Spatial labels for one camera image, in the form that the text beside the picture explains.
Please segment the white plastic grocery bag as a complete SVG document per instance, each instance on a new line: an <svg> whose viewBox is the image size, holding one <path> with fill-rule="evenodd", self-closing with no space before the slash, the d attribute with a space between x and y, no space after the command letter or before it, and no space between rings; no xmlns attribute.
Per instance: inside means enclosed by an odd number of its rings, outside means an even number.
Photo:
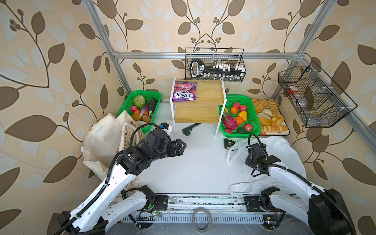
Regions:
<svg viewBox="0 0 376 235"><path fill-rule="evenodd" d="M257 161L258 168L256 169L252 165L246 165L248 157L246 149L248 146L247 139L240 140L228 148L226 163L229 165L238 164L240 169L245 170L248 176L247 182L232 185L230 187L230 194L232 196L259 195L261 191L270 187L276 187L287 194L292 194L293 191L284 185L283 182L267 175L271 168L264 167L264 165L281 165L306 178L306 170L298 153L283 137L272 136L261 138L260 142L266 145L265 150L268 159L259 159Z"/></svg>

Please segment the orange fruit large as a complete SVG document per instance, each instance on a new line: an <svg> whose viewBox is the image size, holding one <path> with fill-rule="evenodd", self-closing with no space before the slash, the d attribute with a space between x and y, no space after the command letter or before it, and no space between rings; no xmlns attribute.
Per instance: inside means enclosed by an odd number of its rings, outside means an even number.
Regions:
<svg viewBox="0 0 376 235"><path fill-rule="evenodd" d="M242 117L235 117L235 120L238 126L241 126L244 123L244 120Z"/></svg>

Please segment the pink dragon fruit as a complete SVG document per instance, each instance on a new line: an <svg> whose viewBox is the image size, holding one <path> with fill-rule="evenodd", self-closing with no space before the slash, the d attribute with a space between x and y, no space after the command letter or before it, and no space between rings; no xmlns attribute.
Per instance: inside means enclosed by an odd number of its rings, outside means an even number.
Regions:
<svg viewBox="0 0 376 235"><path fill-rule="evenodd" d="M227 129L231 131L236 130L238 127L236 120L229 114L227 108L225 108L224 110L224 113L222 116L222 123Z"/></svg>

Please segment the yellow bell pepper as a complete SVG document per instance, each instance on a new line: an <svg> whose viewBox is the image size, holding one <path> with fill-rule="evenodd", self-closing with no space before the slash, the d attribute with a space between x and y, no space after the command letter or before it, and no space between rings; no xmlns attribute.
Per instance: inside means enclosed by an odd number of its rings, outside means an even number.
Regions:
<svg viewBox="0 0 376 235"><path fill-rule="evenodd" d="M248 114L247 114L246 111L239 112L239 113L238 113L238 116L239 116L239 117L242 117L243 120L244 120L244 122L247 122L247 120L248 120Z"/></svg>

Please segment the cream canvas tote bag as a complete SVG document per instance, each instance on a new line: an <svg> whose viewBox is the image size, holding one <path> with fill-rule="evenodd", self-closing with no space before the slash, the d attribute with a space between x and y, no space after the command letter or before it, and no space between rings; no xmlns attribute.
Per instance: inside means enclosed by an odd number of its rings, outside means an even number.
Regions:
<svg viewBox="0 0 376 235"><path fill-rule="evenodd" d="M118 117L108 114L93 124L81 147L84 165L103 181L111 160L119 151L130 146L131 135L140 124L145 122L135 121L126 111Z"/></svg>

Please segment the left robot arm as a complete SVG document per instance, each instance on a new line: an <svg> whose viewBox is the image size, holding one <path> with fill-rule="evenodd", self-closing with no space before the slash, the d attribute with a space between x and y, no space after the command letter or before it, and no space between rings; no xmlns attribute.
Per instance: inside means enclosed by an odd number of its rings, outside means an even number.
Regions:
<svg viewBox="0 0 376 235"><path fill-rule="evenodd" d="M153 161L182 156L186 143L171 140L171 127L167 123L155 127L139 143L119 151L112 159L107 176L102 183L72 211L64 211L58 217L60 229L57 235L103 235L116 223L131 213L145 210L154 203L156 194L148 187L137 188L124 200L113 204L113 200L140 173L149 168Z"/></svg>

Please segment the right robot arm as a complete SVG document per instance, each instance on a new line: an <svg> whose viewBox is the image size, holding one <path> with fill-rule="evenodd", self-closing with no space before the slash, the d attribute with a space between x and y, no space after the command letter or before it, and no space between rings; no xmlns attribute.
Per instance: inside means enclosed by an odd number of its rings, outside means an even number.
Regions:
<svg viewBox="0 0 376 235"><path fill-rule="evenodd" d="M299 173L283 165L282 161L269 155L267 145L255 134L247 139L248 156L245 164L257 171L278 180L292 195L277 187L262 190L259 207L265 212L282 210L308 225L315 235L355 235L355 225L342 195L334 190L326 190L310 182Z"/></svg>

